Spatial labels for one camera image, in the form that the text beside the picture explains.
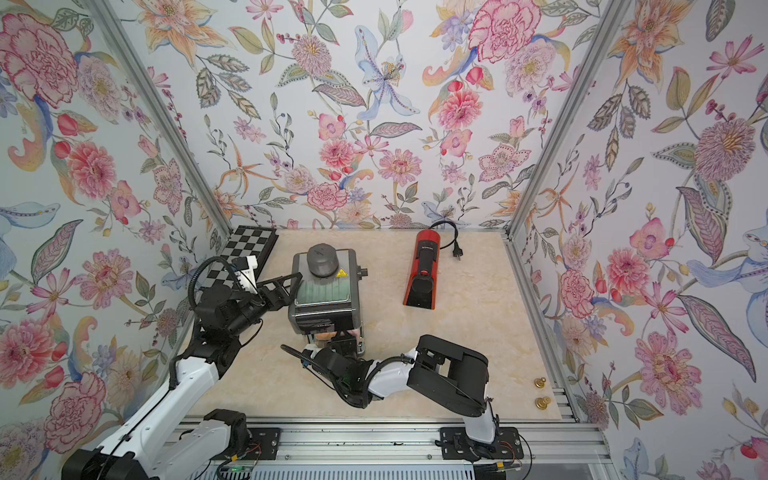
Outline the silver grey coffee machine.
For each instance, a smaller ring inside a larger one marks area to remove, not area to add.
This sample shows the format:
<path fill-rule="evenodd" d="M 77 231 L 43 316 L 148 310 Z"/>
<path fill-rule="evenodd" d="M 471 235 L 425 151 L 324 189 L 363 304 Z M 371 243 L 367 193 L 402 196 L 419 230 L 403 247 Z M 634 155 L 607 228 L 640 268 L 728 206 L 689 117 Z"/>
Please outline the silver grey coffee machine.
<path fill-rule="evenodd" d="M 368 271 L 358 264 L 356 251 L 316 244 L 294 255 L 292 271 L 303 275 L 297 297 L 289 306 L 295 333 L 314 344 L 312 334 L 336 331 L 334 340 L 324 347 L 362 356 L 366 344 L 359 283 Z"/>

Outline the orange blue patterned cloth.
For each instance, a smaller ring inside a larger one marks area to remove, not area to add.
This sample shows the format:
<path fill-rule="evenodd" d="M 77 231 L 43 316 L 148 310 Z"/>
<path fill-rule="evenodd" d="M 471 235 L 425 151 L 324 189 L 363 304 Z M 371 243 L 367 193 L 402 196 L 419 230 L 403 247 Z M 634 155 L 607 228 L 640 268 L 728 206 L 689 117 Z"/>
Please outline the orange blue patterned cloth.
<path fill-rule="evenodd" d="M 316 344 L 320 348 L 323 348 L 328 343 L 333 341 L 336 335 L 337 335 L 336 331 L 330 331 L 330 332 L 315 333 L 315 334 L 312 334 L 311 337 L 314 344 Z"/>

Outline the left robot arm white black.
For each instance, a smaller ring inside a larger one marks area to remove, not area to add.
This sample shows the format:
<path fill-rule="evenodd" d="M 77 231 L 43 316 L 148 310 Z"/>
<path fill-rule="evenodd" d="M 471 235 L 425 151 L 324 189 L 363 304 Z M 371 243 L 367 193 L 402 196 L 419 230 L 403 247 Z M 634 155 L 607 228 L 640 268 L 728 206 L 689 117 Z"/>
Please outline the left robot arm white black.
<path fill-rule="evenodd" d="M 164 384 L 125 425 L 92 450 L 79 449 L 65 463 L 64 479 L 186 479 L 216 457 L 237 460 L 253 449 L 244 413 L 215 409 L 172 446 L 166 443 L 189 411 L 234 364 L 244 347 L 242 334 L 263 316 L 291 305 L 303 277 L 299 273 L 255 283 L 242 264 L 221 256 L 229 284 L 199 289 L 188 284 L 187 302 L 195 315 L 191 339 L 173 357 Z"/>

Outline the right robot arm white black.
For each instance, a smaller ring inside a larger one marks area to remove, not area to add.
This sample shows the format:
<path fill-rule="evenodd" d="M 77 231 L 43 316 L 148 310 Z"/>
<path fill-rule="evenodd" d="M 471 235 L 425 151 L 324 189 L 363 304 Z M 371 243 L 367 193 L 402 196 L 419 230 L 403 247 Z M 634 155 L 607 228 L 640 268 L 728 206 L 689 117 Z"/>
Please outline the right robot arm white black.
<path fill-rule="evenodd" d="M 461 417 L 470 443 L 491 446 L 499 435 L 486 394 L 488 359 L 475 350 L 425 334 L 414 349 L 383 360 L 345 356 L 330 346 L 307 347 L 293 356 L 349 407 L 366 409 L 414 391 Z"/>

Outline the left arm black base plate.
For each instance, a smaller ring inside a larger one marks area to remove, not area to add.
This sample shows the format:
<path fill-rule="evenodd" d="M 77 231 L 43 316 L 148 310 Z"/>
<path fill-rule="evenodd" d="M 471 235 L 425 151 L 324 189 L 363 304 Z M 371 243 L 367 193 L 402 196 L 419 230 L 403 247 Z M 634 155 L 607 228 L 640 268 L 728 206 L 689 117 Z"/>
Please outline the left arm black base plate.
<path fill-rule="evenodd" d="M 233 428 L 226 448 L 213 460 L 275 460 L 281 434 L 280 428 L 249 427 L 248 433 L 243 428 Z"/>

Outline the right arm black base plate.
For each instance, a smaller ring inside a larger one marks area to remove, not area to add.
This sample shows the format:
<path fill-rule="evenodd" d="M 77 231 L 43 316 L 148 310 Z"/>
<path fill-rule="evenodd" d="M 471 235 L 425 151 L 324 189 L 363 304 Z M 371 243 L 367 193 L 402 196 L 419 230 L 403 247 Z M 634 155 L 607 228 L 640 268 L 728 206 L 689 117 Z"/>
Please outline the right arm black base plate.
<path fill-rule="evenodd" d="M 464 460 L 471 463 L 480 460 L 521 461 L 526 458 L 522 440 L 514 427 L 497 428 L 489 444 L 469 438 L 464 427 L 443 427 L 435 445 L 440 448 L 444 460 Z"/>

